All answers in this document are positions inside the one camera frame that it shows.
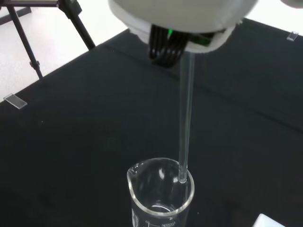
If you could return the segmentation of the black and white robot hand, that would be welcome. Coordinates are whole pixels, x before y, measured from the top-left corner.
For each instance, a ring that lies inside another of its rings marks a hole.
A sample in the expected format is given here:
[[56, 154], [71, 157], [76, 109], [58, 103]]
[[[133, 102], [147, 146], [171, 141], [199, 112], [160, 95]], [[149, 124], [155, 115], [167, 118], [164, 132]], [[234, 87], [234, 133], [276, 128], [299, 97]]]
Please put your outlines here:
[[184, 52], [219, 49], [255, 0], [110, 0], [113, 15], [148, 45], [153, 64], [170, 68]]

